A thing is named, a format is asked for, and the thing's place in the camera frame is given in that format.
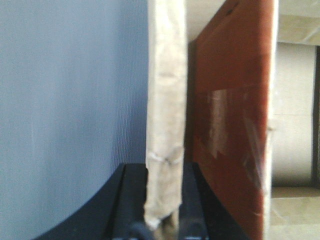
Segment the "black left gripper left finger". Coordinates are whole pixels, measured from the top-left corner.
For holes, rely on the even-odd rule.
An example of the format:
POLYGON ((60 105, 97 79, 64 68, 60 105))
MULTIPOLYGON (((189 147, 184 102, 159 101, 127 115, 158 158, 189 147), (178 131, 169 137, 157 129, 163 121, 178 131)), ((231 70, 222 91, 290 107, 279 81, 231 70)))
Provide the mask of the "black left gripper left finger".
POLYGON ((147 170, 120 164, 103 187, 40 240, 147 240, 144 223, 147 170))

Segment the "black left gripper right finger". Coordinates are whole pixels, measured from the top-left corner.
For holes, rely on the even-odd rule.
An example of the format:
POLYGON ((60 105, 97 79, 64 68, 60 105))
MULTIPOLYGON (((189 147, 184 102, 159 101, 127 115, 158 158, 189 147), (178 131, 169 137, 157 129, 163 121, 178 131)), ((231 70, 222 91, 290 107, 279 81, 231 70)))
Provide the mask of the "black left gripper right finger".
POLYGON ((178 239, 249 239, 211 190, 195 162, 187 162, 183 166, 178 239))

